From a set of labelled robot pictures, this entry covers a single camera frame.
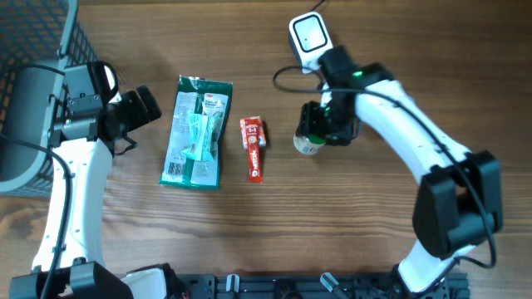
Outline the green lid white jar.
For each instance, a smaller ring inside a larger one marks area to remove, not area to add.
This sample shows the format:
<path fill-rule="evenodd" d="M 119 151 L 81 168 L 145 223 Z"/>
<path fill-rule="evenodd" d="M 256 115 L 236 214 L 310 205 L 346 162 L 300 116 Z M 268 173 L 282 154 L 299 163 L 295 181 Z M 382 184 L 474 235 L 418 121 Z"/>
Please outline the green lid white jar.
<path fill-rule="evenodd" d="M 318 152 L 318 150 L 323 147 L 327 141 L 323 138 L 320 138 L 316 135 L 297 135 L 293 137 L 293 145 L 297 151 L 301 154 L 313 155 Z"/>

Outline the green white plastic package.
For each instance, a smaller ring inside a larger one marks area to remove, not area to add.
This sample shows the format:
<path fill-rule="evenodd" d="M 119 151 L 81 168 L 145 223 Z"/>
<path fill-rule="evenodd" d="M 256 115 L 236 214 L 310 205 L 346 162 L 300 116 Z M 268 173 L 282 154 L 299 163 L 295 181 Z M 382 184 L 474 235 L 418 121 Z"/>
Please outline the green white plastic package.
<path fill-rule="evenodd" d="M 226 81 L 180 78 L 160 184 L 188 189 L 219 188 L 219 148 L 233 87 Z"/>

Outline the red Nescafe coffee stick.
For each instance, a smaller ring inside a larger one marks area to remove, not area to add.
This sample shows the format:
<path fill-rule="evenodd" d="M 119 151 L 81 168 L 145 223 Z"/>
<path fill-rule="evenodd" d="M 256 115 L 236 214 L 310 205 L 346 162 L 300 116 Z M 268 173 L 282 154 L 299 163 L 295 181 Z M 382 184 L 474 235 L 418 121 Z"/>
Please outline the red Nescafe coffee stick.
<path fill-rule="evenodd" d="M 248 135 L 248 157 L 249 157 L 249 181 L 252 183 L 263 182 L 263 171 L 260 161 L 260 150 L 258 132 L 256 131 L 257 125 L 251 122 L 247 123 Z"/>

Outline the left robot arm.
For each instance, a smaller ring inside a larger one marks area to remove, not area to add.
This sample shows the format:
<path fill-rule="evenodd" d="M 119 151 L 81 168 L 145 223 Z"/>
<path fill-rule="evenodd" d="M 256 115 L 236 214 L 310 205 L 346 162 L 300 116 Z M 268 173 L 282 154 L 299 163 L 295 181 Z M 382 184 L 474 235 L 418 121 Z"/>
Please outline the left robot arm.
<path fill-rule="evenodd" d="M 119 92 L 105 61 L 60 72 L 66 98 L 53 111 L 46 146 L 2 135 L 4 141 L 51 158 L 52 196 L 42 243 L 31 273 L 14 277 L 11 298 L 187 298 L 190 292 L 167 263 L 118 277 L 101 251 L 103 197 L 115 142 L 161 116 L 147 86 Z"/>

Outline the red white tissue pack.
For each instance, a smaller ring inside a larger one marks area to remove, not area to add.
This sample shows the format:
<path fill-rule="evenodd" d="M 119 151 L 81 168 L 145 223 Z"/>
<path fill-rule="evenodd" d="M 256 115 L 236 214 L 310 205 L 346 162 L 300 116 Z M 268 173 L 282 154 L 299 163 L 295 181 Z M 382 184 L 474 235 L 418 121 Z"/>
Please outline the red white tissue pack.
<path fill-rule="evenodd" d="M 265 135 L 264 123 L 262 122 L 262 119 L 260 116 L 251 116 L 248 118 L 243 118 L 239 121 L 244 149 L 245 150 L 248 149 L 248 135 L 249 135 L 249 131 L 247 129 L 248 122 L 251 122 L 252 124 L 257 125 L 256 131 L 258 132 L 259 146 L 261 148 L 265 148 L 267 145 L 267 139 Z"/>

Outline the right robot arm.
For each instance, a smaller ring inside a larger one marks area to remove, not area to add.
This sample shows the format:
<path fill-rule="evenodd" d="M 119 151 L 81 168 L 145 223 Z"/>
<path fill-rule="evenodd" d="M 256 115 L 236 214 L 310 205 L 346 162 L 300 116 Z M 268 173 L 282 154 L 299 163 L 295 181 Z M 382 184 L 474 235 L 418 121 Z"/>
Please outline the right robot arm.
<path fill-rule="evenodd" d="M 403 160 L 418 185 L 412 214 L 416 242 L 396 267 L 400 294 L 423 297 L 435 291 L 451 269 L 470 262 L 482 243 L 496 263 L 495 233 L 503 227 L 500 163 L 484 150 L 471 152 L 421 111 L 382 64 L 358 66 L 345 47 L 325 51 L 303 72 L 320 80 L 319 102 L 302 108 L 295 136 L 305 154 L 324 145 L 347 146 L 361 124 L 372 127 Z"/>

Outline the white barcode scanner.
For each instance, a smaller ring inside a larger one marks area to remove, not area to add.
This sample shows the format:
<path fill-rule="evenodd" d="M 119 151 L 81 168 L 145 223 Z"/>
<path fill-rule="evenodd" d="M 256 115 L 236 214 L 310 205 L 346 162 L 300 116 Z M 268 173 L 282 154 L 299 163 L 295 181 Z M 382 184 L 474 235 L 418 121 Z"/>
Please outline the white barcode scanner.
<path fill-rule="evenodd" d="M 288 25 L 288 39 L 303 74 L 317 71 L 319 57 L 333 49 L 333 41 L 318 12 L 293 18 Z"/>

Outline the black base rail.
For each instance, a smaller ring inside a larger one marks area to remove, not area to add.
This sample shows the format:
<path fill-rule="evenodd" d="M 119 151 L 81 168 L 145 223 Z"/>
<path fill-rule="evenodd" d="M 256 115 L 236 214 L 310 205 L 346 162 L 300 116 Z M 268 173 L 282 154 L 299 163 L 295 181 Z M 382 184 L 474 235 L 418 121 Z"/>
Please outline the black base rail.
<path fill-rule="evenodd" d="M 412 298 L 413 295 L 389 272 L 356 275 L 226 277 L 180 274 L 186 285 L 185 298 L 275 299 L 275 298 Z"/>

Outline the dark grey plastic basket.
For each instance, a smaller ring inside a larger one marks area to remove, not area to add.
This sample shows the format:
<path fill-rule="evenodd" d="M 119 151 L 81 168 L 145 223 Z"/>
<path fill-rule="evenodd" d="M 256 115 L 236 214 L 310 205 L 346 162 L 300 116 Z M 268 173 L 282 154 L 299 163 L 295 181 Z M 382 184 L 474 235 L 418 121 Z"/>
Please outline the dark grey plastic basket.
<path fill-rule="evenodd" d="M 67 95 L 68 66 L 98 56 L 77 19 L 77 0 L 1 3 L 1 132 L 45 147 L 55 108 Z M 53 162 L 41 151 L 1 141 L 1 194 L 47 197 Z"/>

